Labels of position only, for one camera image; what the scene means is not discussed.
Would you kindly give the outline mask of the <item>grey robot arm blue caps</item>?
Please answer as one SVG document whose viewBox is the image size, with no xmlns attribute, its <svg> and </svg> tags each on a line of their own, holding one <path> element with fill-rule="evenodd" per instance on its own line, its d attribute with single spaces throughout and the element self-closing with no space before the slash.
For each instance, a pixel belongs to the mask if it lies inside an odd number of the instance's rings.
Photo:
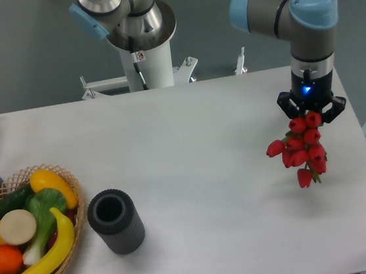
<svg viewBox="0 0 366 274">
<path fill-rule="evenodd" d="M 318 112 L 324 123 L 345 108 L 332 93 L 338 0 L 231 0 L 229 19 L 240 31 L 273 36 L 291 44 L 291 89 L 277 103 L 294 118 Z M 106 39 L 124 65 L 132 92 L 189 81 L 192 68 L 172 66 L 170 39 L 176 30 L 171 7 L 161 0 L 76 0 L 74 22 L 94 39 Z"/>
</svg>

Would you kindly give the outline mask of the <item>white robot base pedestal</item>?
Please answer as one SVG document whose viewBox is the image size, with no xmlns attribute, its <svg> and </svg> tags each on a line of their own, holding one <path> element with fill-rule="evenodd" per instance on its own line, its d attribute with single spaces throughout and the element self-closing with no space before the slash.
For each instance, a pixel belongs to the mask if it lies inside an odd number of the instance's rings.
<svg viewBox="0 0 366 274">
<path fill-rule="evenodd" d="M 150 72 L 149 83 L 158 74 L 172 75 L 170 41 L 176 23 L 171 7 L 154 0 L 149 11 L 141 16 L 125 17 L 108 35 L 108 42 L 120 55 L 128 81 L 134 76 L 134 70 Z"/>
</svg>

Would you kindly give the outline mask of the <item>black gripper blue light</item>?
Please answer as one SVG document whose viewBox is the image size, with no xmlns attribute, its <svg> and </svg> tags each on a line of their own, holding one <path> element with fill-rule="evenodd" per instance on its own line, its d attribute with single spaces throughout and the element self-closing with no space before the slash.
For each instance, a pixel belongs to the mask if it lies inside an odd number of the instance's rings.
<svg viewBox="0 0 366 274">
<path fill-rule="evenodd" d="M 346 98 L 332 93 L 332 57 L 318 62 L 291 62 L 291 91 L 280 92 L 277 104 L 289 119 L 300 116 L 299 107 L 321 110 L 329 103 L 331 108 L 321 114 L 323 123 L 331 123 L 346 107 Z"/>
</svg>

